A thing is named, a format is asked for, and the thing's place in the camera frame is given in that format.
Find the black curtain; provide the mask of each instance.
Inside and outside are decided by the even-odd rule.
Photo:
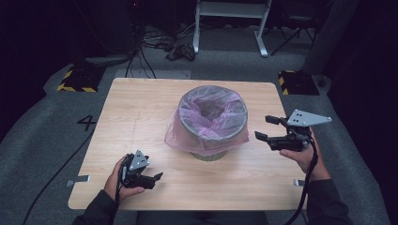
[[[328,93],[398,224],[398,4],[361,0],[324,74]]]

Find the person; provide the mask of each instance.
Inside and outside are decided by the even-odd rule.
[[[348,216],[348,207],[340,200],[337,188],[331,180],[329,171],[323,161],[318,142],[314,136],[318,162],[310,176],[308,186],[307,215],[309,224],[353,224]],[[307,173],[313,158],[314,149],[309,146],[301,152],[287,149],[280,151],[280,155],[297,162],[304,173]],[[84,213],[73,220],[73,225],[81,224],[113,224],[117,206],[115,192],[118,172],[124,158],[121,158],[105,183],[104,189],[85,209]],[[120,190],[120,201],[128,197],[145,192],[142,187],[125,188]],[[145,211],[137,212],[137,225],[158,224],[268,224],[264,212],[222,211],[222,212],[191,212],[191,211]]]

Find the gray carpet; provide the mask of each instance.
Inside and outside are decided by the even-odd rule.
[[[269,51],[283,42],[280,31],[265,37]],[[186,37],[179,43],[191,43]],[[283,96],[278,72],[300,69],[309,52],[310,41],[305,34],[274,56],[262,58],[253,37],[253,28],[206,30],[200,39],[199,53],[194,61],[165,59],[166,52],[144,48],[145,58],[163,78],[164,71],[189,71],[192,80],[226,80],[275,83],[286,115],[294,109],[333,118],[330,124],[314,127],[322,153],[342,199],[350,209],[355,224],[390,224],[379,187],[348,135],[344,124],[333,110],[326,95],[328,87],[319,88],[320,96]],[[146,67],[146,73],[152,77]],[[77,122],[89,114],[98,121],[103,103],[114,77],[125,74],[127,63],[108,67],[99,84],[98,93],[57,92],[56,87],[70,65],[55,73],[43,87],[47,96],[32,107],[16,123],[0,145],[0,224],[22,224],[23,218],[44,185],[79,148],[94,126],[84,131]],[[131,64],[132,74],[144,74],[139,60]],[[80,170],[86,143],[71,162],[45,189],[33,208],[27,224],[70,224],[82,210],[68,208],[71,187],[65,187]],[[293,212],[267,212],[269,224],[284,224]],[[134,224],[134,214],[119,211],[115,224]],[[295,224],[304,224],[301,217]]]

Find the wooden tabletop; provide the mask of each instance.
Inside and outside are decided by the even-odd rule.
[[[171,149],[164,136],[182,96],[201,85],[237,91],[248,108],[249,142],[219,160],[206,162],[191,153]],[[115,164],[140,149],[150,156],[144,175],[164,175],[153,189],[121,203],[129,210],[293,210],[301,187],[293,179],[304,174],[296,162],[271,151],[255,139],[285,135],[283,126],[266,123],[265,116],[285,117],[276,87],[267,82],[216,82],[161,79],[114,80],[76,183],[69,207],[85,209],[103,188]]]

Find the pink plastic bag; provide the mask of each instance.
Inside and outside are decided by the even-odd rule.
[[[199,86],[180,100],[164,141],[180,151],[211,156],[248,142],[247,120],[246,105],[236,91]]]

